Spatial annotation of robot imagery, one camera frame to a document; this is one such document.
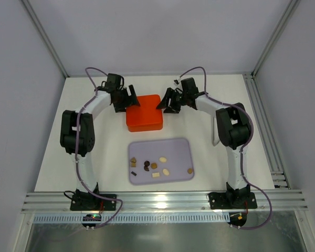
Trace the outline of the orange tin lid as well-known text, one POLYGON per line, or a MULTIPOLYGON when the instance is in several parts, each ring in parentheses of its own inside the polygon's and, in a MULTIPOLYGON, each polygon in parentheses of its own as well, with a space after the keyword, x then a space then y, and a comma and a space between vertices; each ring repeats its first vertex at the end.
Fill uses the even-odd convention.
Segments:
POLYGON ((162 110, 156 109, 156 106, 161 102, 158 94, 138 96, 138 100, 140 107, 131 106, 126 110, 126 125, 163 123, 162 110))

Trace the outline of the metal serving tongs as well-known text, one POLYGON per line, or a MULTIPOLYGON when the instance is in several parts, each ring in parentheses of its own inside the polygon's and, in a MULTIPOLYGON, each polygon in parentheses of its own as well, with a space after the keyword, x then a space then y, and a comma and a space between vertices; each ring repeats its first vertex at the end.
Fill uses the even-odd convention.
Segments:
POLYGON ((220 142, 218 136, 218 126, 217 126, 217 119, 212 117, 212 144, 213 146, 217 146, 220 142))

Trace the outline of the orange chocolate tin box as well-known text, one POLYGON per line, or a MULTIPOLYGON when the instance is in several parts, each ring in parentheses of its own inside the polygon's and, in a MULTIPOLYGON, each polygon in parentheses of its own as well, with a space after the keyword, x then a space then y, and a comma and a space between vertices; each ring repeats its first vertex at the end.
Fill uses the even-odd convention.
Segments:
POLYGON ((163 128, 163 123, 128 124, 127 127, 130 132, 158 131, 163 128))

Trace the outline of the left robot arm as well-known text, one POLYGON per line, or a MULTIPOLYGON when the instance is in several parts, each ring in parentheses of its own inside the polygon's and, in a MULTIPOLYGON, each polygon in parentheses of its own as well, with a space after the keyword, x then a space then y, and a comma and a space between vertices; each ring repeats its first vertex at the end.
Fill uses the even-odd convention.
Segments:
POLYGON ((107 79, 97 86, 88 75, 93 87, 93 96, 77 110, 65 110, 62 113, 60 145, 72 156, 75 164, 78 186, 75 194, 90 195, 93 198, 108 200, 99 194, 98 182, 92 166, 91 152, 94 148, 94 119, 100 113, 113 106, 116 113, 126 112, 131 106, 140 106, 134 86, 124 86, 124 77, 109 73, 107 79))

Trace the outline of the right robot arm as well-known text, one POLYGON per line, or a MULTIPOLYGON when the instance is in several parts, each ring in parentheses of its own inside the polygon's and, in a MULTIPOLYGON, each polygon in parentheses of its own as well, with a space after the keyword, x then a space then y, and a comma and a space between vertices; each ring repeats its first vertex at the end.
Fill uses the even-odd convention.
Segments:
POLYGON ((243 104, 218 101, 206 91, 199 91, 193 78, 174 81, 175 88, 167 88, 157 109, 177 114, 182 106, 205 112, 216 121, 219 143, 226 147, 228 180, 223 200, 232 208, 243 207, 250 198, 250 184, 246 176, 247 145, 253 137, 253 126, 243 104))

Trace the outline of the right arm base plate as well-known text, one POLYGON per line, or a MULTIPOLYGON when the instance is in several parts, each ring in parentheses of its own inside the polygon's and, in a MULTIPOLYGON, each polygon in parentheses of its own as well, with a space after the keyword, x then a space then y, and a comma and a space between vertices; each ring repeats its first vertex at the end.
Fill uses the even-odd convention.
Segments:
POLYGON ((254 193, 242 199, 231 202, 226 193, 210 192, 208 202, 211 209, 256 209, 258 207, 254 193))

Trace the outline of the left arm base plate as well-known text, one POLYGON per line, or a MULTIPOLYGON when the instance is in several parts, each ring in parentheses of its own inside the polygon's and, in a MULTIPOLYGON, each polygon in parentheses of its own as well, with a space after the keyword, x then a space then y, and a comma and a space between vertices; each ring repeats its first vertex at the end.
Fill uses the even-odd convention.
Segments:
POLYGON ((71 211, 115 211, 116 194, 101 194, 110 200, 100 199, 91 194, 74 194, 70 204, 71 211))

